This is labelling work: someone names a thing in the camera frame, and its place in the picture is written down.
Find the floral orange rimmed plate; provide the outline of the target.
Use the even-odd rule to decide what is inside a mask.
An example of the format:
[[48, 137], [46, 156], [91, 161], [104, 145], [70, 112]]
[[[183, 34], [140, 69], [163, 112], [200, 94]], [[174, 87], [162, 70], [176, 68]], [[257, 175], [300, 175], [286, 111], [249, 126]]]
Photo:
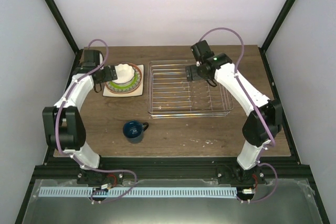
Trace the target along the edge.
[[108, 81], [104, 89], [113, 94], [129, 94], [138, 89], [143, 81], [143, 65], [120, 63], [115, 66], [117, 79]]

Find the green plate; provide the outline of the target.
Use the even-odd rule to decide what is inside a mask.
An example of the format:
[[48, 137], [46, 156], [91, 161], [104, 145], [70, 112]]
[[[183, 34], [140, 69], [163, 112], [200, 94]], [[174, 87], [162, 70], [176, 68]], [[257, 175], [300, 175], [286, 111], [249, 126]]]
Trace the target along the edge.
[[116, 84], [113, 81], [108, 82], [108, 86], [113, 90], [132, 90], [134, 89], [139, 83], [139, 77], [137, 74], [127, 83], [123, 84]]

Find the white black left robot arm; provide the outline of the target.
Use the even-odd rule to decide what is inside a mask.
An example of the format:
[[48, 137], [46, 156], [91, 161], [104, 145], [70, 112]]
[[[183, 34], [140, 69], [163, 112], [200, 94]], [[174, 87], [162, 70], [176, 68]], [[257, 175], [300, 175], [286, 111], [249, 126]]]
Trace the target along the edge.
[[115, 66], [106, 66], [98, 50], [84, 50], [83, 61], [72, 72], [68, 88], [53, 105], [42, 112], [46, 143], [61, 156], [73, 159], [82, 170], [89, 170], [89, 178], [102, 184], [107, 170], [101, 166], [100, 155], [86, 142], [87, 134], [80, 110], [87, 95], [96, 86], [116, 80]]

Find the white scalloped bowl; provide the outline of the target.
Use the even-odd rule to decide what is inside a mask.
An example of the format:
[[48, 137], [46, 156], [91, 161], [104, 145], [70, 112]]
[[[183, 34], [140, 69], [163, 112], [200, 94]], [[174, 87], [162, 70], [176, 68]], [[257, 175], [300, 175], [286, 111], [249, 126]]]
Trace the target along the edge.
[[115, 66], [117, 79], [113, 80], [116, 84], [124, 84], [132, 80], [134, 76], [134, 69], [128, 63], [121, 63]]

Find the wire dish rack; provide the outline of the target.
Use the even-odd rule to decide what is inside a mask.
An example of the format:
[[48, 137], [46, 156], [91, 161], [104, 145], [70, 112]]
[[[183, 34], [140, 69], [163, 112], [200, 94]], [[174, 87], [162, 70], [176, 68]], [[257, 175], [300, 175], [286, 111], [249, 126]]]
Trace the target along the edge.
[[205, 80], [188, 82], [193, 60], [157, 60], [148, 66], [148, 112], [152, 118], [220, 117], [234, 108], [232, 95]]

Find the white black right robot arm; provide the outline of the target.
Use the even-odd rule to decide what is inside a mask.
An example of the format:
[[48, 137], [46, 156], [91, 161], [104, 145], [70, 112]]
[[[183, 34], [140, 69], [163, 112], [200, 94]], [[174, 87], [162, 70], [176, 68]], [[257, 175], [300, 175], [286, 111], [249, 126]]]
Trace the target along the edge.
[[204, 79], [212, 87], [220, 84], [236, 99], [246, 113], [242, 133], [243, 148], [232, 169], [233, 177], [244, 184], [260, 164], [263, 151], [275, 145], [275, 137], [282, 127], [282, 105], [278, 99], [271, 100], [258, 91], [239, 71], [225, 53], [215, 54], [206, 40], [191, 46], [196, 63], [185, 68], [187, 81]]

